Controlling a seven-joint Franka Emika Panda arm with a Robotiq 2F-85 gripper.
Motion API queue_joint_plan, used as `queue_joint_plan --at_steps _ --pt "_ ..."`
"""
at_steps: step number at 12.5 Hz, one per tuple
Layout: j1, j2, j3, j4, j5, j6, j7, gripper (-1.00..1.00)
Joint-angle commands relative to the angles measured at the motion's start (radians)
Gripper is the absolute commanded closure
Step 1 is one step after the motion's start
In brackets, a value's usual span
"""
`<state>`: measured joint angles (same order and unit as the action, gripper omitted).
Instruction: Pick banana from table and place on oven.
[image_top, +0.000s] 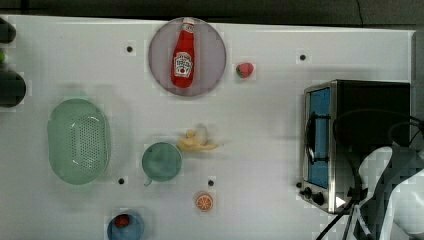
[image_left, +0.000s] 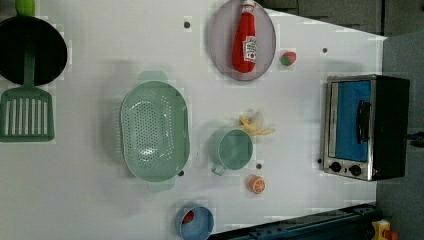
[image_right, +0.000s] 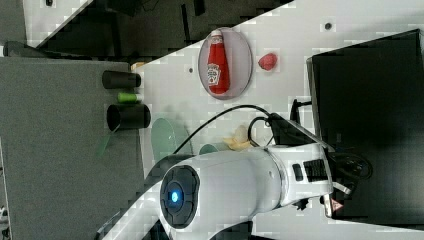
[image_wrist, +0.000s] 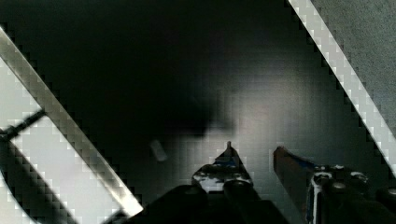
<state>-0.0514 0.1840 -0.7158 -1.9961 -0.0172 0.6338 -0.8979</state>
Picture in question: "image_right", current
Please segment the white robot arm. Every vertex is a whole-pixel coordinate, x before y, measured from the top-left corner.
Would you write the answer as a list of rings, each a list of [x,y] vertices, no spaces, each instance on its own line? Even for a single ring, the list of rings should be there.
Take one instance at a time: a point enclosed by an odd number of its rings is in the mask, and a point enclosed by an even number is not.
[[[334,152],[319,143],[271,145],[159,160],[128,206],[100,227],[95,240],[143,240],[161,225],[168,240],[246,240],[253,218],[322,198],[351,195],[373,173],[359,154]]]

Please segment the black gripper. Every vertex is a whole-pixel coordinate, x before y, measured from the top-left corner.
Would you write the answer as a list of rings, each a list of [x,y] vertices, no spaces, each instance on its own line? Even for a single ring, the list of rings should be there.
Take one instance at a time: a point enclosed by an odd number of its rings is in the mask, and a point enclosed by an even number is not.
[[[344,194],[352,194],[361,180],[373,174],[372,164],[363,156],[346,152],[329,152],[333,186]]]

